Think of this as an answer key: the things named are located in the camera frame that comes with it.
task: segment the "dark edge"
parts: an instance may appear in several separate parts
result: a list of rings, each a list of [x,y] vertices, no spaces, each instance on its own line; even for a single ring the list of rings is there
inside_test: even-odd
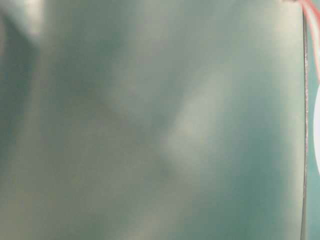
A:
[[[304,174],[303,174],[303,203],[301,221],[301,240],[306,239],[306,210],[307,210],[307,169],[308,169],[308,116],[309,116],[309,95],[308,95],[308,32],[307,21],[303,14],[303,59],[304,59]]]

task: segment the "glossy reflective surface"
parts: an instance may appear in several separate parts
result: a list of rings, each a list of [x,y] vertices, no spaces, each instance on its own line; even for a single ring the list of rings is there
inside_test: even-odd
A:
[[[4,13],[0,239],[300,239],[297,4],[48,0],[37,40]]]

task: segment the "teal surface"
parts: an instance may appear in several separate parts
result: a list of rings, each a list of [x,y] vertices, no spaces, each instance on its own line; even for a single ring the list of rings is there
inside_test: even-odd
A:
[[[320,1],[314,3],[319,8]],[[316,66],[312,46],[312,38],[308,32],[308,92],[309,92],[309,150],[308,150],[308,168],[307,168],[307,202],[306,202],[306,227],[308,240],[317,240],[320,236],[320,176],[315,157],[314,149],[314,110],[318,90],[318,79],[316,75]]]
[[[297,4],[38,2],[2,7],[1,240],[300,239]]]

